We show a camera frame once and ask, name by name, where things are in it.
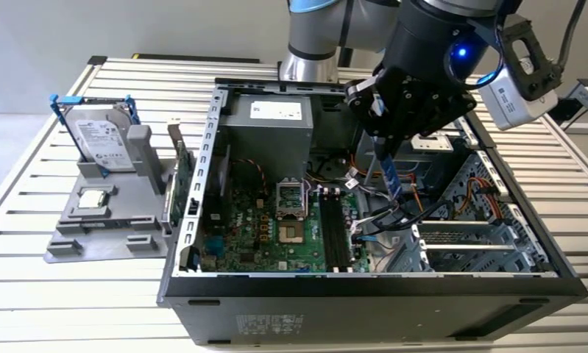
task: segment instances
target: robotic arm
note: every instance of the robotic arm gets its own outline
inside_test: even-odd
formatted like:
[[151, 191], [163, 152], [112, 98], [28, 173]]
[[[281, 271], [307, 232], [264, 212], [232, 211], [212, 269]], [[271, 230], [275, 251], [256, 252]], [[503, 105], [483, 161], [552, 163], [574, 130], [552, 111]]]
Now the robotic arm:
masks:
[[[379, 40], [366, 41], [362, 33], [376, 34], [384, 40], [386, 54], [374, 76], [346, 85], [348, 106], [376, 140], [379, 160], [395, 153], [403, 140], [416, 134], [430, 135], [475, 109], [471, 90], [482, 90], [502, 129], [524, 124], [556, 104], [554, 89], [562, 84], [572, 31], [586, 0], [579, 0], [575, 8], [556, 63], [544, 55], [531, 22], [516, 15], [522, 2], [403, 0], [396, 7], [396, 0], [292, 0], [289, 56], [281, 66], [281, 79], [335, 82], [338, 71], [327, 63], [338, 38], [340, 45], [350, 43], [356, 49], [378, 46]], [[343, 19], [338, 21], [340, 30], [332, 25], [336, 19]], [[355, 24], [344, 31], [350, 22]], [[512, 48], [519, 41], [527, 47], [523, 57]], [[500, 55], [498, 69], [470, 85], [466, 79], [488, 46]]]

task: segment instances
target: ram slot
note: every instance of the ram slot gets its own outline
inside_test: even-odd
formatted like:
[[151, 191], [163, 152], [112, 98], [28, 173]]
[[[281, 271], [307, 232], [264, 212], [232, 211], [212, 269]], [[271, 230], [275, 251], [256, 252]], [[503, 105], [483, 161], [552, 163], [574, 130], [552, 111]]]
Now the ram slot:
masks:
[[327, 271], [344, 272], [351, 267], [351, 255], [342, 213], [340, 191], [331, 190], [320, 195], [322, 238]]

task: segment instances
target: white wall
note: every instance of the white wall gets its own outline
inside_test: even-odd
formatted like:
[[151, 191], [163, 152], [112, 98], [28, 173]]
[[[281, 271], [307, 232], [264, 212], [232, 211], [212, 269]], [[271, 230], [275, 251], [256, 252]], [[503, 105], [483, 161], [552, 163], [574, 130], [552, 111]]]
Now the white wall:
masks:
[[[556, 56], [575, 0], [526, 0], [522, 13]], [[0, 0], [0, 113], [47, 113], [93, 54], [255, 57], [279, 61], [287, 48], [285, 0]], [[354, 64], [379, 56], [356, 53]], [[479, 67], [495, 66], [491, 57]], [[588, 77], [588, 5], [566, 73]]]

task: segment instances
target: blue drive bracket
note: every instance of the blue drive bracket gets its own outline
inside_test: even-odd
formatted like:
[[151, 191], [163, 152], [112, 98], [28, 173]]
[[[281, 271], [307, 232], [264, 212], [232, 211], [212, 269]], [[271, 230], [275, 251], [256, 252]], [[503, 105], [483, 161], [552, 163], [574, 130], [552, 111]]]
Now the blue drive bracket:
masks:
[[396, 166], [394, 165], [394, 158], [388, 154], [386, 158], [380, 161], [383, 181], [386, 182], [386, 187], [388, 188], [390, 198], [396, 200], [400, 195], [400, 179], [399, 172], [396, 171]]
[[[135, 99], [129, 96], [129, 94], [125, 96], [124, 99], [112, 99], [112, 98], [84, 98], [83, 96], [64, 96], [59, 100], [57, 94], [52, 94], [49, 96], [49, 107], [53, 113], [56, 114], [57, 120], [60, 121], [60, 124], [67, 128], [67, 132], [69, 133], [71, 139], [73, 140], [73, 143], [76, 145], [77, 151], [80, 153], [80, 157], [83, 162], [89, 162], [87, 157], [84, 156], [84, 152], [80, 148], [80, 145], [77, 144], [76, 137], [71, 131], [69, 125], [67, 124], [65, 115], [63, 112], [68, 111], [69, 107], [73, 107], [76, 105], [96, 105], [96, 104], [112, 104], [112, 105], [120, 105], [125, 108], [128, 108], [129, 111], [129, 120], [132, 121], [132, 124], [140, 125], [140, 118], [139, 113], [136, 110], [136, 102]], [[103, 171], [103, 175], [108, 175], [108, 170], [99, 166]]]

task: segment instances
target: metal bracket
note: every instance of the metal bracket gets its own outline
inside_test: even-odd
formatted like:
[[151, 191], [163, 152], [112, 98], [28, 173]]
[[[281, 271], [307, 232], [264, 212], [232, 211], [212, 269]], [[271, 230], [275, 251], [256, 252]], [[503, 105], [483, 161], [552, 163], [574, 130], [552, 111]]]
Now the metal bracket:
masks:
[[416, 135], [411, 138], [411, 147], [416, 152], [452, 152], [451, 141], [440, 132], [435, 132], [427, 137]]

